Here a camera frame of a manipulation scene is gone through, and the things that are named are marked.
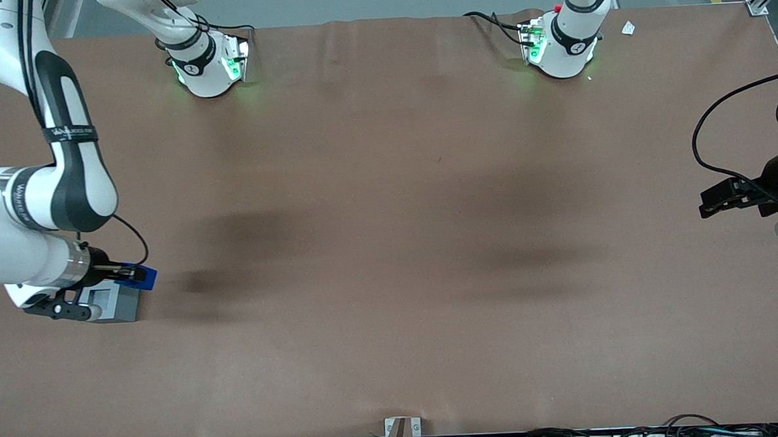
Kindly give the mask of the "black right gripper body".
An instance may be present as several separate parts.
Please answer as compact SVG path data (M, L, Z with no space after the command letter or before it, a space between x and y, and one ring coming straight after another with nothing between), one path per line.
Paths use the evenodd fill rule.
M92 287L106 280L116 270L116 263L102 249L86 247L89 252L89 268L83 276L83 287Z

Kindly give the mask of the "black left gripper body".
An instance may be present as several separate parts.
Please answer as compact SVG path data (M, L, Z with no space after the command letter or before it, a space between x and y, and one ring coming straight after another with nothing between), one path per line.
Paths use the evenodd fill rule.
M768 199L758 206L761 217L778 213L778 154L764 165L760 177L754 181L770 193Z

